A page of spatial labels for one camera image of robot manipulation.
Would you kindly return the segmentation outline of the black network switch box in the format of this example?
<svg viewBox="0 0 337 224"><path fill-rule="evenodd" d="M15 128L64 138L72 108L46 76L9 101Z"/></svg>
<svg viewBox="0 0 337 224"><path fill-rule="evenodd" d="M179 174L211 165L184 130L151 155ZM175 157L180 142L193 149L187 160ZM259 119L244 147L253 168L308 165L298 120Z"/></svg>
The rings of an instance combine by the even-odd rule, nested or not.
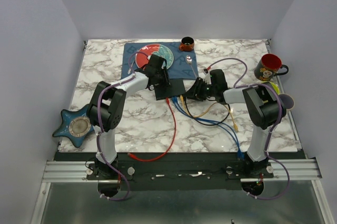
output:
<svg viewBox="0 0 337 224"><path fill-rule="evenodd" d="M171 79L168 86L155 86L155 98L157 101L180 96L186 92L183 79Z"/></svg>

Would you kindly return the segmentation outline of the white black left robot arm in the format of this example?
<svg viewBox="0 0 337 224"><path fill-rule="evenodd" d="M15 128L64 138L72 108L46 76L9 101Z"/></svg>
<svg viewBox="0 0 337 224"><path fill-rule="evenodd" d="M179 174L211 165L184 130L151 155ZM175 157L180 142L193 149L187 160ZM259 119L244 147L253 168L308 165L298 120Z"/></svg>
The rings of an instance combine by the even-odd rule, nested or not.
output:
<svg viewBox="0 0 337 224"><path fill-rule="evenodd" d="M98 172L105 179L116 175L115 129L121 121L126 99L144 89L170 86L165 58L152 54L147 64L131 70L131 75L114 83L97 84L87 109L96 134Z"/></svg>

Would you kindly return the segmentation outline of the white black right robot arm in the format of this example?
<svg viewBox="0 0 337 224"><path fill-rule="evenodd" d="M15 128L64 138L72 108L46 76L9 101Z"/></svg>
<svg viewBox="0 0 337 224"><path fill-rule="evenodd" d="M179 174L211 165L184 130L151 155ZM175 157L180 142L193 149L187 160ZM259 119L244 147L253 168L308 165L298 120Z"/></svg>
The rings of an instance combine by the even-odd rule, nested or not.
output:
<svg viewBox="0 0 337 224"><path fill-rule="evenodd" d="M204 79L198 77L183 96L187 99L205 101L215 98L221 104L245 104L253 123L253 134L246 152L249 161L242 164L247 177L261 172L260 161L267 158L267 149L272 131L286 115L286 108L272 84L260 83L229 88L225 74L216 69L208 72Z"/></svg>

